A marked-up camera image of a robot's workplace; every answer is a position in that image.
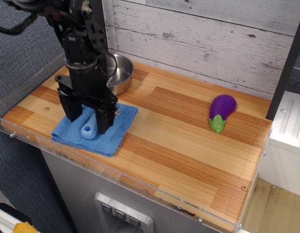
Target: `screw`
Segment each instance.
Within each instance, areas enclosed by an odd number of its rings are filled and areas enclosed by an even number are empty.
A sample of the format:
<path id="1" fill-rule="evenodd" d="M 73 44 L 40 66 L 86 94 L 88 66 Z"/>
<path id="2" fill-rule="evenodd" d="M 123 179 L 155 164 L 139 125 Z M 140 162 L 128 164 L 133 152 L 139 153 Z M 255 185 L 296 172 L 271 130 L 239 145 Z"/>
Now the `screw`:
<path id="1" fill-rule="evenodd" d="M 115 118 L 120 115 L 120 110 L 117 108 L 116 111 L 115 111 Z"/>
<path id="2" fill-rule="evenodd" d="M 241 189 L 242 189 L 244 192 L 246 192 L 246 191 L 248 190 L 248 187 L 245 186 L 245 185 L 243 185 L 243 186 L 241 187 Z"/>

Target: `metal bowl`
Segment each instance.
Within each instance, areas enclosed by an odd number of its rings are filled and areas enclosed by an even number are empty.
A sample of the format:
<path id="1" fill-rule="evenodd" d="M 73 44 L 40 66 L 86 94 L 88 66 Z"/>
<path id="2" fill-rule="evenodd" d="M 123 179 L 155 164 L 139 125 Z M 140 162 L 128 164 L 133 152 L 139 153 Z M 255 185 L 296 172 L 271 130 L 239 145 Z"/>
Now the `metal bowl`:
<path id="1" fill-rule="evenodd" d="M 130 59 L 121 55 L 114 55 L 117 60 L 117 71 L 108 79 L 107 87 L 114 94 L 119 95 L 126 91 L 132 84 L 132 74 L 134 72 L 134 65 Z M 115 71 L 116 63 L 114 59 L 107 56 L 108 74 Z"/>

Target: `yellow object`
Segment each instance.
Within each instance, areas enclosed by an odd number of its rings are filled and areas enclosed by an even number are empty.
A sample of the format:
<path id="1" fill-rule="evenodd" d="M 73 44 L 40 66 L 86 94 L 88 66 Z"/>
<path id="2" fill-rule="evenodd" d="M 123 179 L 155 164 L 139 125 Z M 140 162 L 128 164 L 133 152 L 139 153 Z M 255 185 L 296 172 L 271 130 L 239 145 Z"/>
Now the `yellow object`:
<path id="1" fill-rule="evenodd" d="M 15 225 L 13 233 L 37 233 L 38 231 L 28 222 L 21 222 Z"/>

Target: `white wooden wall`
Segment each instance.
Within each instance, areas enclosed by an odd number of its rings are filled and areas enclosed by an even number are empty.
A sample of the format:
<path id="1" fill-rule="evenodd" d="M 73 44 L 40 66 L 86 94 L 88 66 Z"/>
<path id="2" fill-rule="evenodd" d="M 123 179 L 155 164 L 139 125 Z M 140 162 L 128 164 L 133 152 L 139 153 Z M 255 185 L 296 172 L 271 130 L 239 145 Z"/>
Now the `white wooden wall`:
<path id="1" fill-rule="evenodd" d="M 103 0 L 110 51 L 271 99 L 300 0 Z"/>

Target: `blue towel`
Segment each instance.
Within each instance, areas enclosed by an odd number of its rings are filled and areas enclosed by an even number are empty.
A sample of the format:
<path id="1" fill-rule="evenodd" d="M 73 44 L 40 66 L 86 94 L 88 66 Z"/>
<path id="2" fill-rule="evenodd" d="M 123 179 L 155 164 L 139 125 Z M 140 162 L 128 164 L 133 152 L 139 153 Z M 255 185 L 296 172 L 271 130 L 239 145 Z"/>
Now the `blue towel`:
<path id="1" fill-rule="evenodd" d="M 92 108 L 83 106 L 83 113 L 73 122 L 65 116 L 52 132 L 52 139 L 65 145 L 84 149 L 90 152 L 110 157 L 114 155 L 120 146 L 126 131 L 131 126 L 138 108 L 117 104 L 120 114 L 105 134 L 97 134 L 93 139 L 85 139 L 81 136 L 80 130 L 95 112 Z"/>

